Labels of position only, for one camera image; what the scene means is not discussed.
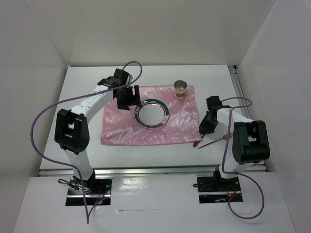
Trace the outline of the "small metal cup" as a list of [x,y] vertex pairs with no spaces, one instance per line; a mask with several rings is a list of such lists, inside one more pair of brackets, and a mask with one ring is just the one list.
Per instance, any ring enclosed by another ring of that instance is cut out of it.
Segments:
[[174,82],[174,91],[175,91],[175,95],[177,97],[183,97],[186,94],[186,89],[187,89],[187,83],[183,80],[177,80]]

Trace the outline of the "dark wooden spoon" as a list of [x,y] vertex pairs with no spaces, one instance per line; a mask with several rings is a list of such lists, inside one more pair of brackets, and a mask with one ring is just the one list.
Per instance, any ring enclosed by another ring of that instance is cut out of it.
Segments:
[[202,141],[202,138],[201,138],[200,140],[194,142],[192,146],[193,146],[194,148],[197,147],[197,146],[200,144],[201,141]]

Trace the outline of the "white plate with coloured rim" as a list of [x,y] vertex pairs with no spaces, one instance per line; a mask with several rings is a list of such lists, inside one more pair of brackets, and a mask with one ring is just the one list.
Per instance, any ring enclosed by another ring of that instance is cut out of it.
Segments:
[[161,128],[166,124],[170,116],[168,106],[157,99],[146,99],[140,107],[134,110],[136,123],[146,129]]

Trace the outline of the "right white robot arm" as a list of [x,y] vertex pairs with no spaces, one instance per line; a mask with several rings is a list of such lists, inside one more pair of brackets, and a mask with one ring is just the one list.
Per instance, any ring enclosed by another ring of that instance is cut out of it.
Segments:
[[235,107],[224,105],[219,96],[211,96],[206,102],[207,113],[199,125],[201,136],[214,133],[218,124],[227,126],[228,132],[221,165],[210,180],[198,182],[198,189],[233,191],[240,173],[270,157],[266,124],[235,112]]

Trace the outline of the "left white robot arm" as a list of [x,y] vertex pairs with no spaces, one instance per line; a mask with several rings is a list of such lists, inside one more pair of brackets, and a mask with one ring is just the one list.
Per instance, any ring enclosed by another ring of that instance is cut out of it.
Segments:
[[90,141],[88,124],[112,100],[117,109],[129,111],[131,106],[141,106],[139,86],[130,86],[133,77],[123,69],[116,69],[113,76],[97,83],[93,95],[69,110],[57,113],[54,140],[66,152],[70,164],[75,166],[73,179],[84,193],[96,188],[95,171],[87,155]]

